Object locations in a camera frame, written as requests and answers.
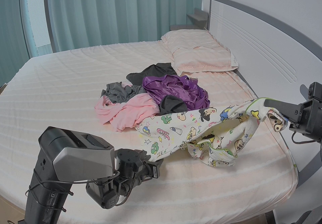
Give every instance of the bed frame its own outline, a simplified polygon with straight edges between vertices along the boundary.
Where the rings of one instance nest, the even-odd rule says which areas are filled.
[[[207,29],[236,57],[236,73],[257,97],[299,104],[307,87],[322,83],[322,47],[288,24],[231,0],[210,0]],[[299,170],[298,186],[321,166],[320,145],[296,145],[282,131]],[[295,140],[307,138],[296,135]]]

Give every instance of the black garment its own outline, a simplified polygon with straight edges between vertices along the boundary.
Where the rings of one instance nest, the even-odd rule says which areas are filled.
[[[165,96],[160,102],[159,107],[161,115],[188,111],[187,105],[184,101],[174,95]]]
[[[157,63],[156,65],[148,66],[140,73],[130,73],[126,76],[133,85],[142,85],[143,77],[163,77],[165,75],[176,75],[177,73],[171,67],[171,63]]]
[[[142,86],[138,85],[127,85],[125,88],[122,87],[122,82],[115,82],[106,85],[106,90],[103,90],[101,97],[106,95],[109,97],[112,103],[122,103],[127,102],[132,97],[136,96],[139,93],[146,93],[145,89]]]

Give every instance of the purple garment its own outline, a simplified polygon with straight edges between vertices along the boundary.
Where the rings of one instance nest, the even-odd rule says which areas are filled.
[[[158,105],[168,95],[181,98],[188,110],[208,108],[208,93],[197,85],[198,80],[189,80],[187,76],[165,75],[164,77],[144,77],[142,86]]]

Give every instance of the pillow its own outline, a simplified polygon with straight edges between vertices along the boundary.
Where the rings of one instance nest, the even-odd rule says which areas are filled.
[[[174,69],[182,72],[223,72],[238,68],[230,50],[223,48],[207,30],[182,29],[161,37],[174,58]]]

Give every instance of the bed sheet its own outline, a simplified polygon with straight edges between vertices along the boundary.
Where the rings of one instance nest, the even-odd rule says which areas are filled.
[[[38,137],[52,125],[88,132],[115,149],[140,149],[134,129],[101,125],[94,106],[107,83],[157,62],[172,62],[163,42],[95,46],[30,59],[0,95],[0,194],[25,208],[39,153]],[[211,104],[252,99],[233,72],[194,73]],[[60,223],[232,223],[275,208],[295,190],[297,172],[281,136],[261,123],[234,167],[213,168],[187,151],[165,158],[161,177],[135,187],[127,202],[101,209],[73,185]]]

